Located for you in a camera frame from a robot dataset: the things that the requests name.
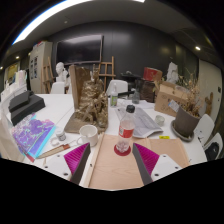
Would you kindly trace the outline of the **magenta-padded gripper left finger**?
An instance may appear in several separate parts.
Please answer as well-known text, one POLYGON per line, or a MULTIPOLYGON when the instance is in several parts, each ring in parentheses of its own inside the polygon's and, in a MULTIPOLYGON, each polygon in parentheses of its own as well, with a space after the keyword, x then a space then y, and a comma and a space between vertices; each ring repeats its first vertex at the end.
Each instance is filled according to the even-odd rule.
POLYGON ((90 144, 83 144, 65 155, 58 154, 54 156, 43 166, 43 169, 79 184, 90 152, 90 144))

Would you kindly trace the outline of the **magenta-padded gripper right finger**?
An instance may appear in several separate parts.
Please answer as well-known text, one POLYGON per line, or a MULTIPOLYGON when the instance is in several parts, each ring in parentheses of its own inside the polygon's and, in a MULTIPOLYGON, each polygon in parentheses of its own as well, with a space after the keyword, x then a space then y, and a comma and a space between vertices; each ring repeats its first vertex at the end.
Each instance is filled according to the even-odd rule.
POLYGON ((134 143, 132 152, 144 185, 181 170, 167 154, 158 155, 140 144, 134 143))

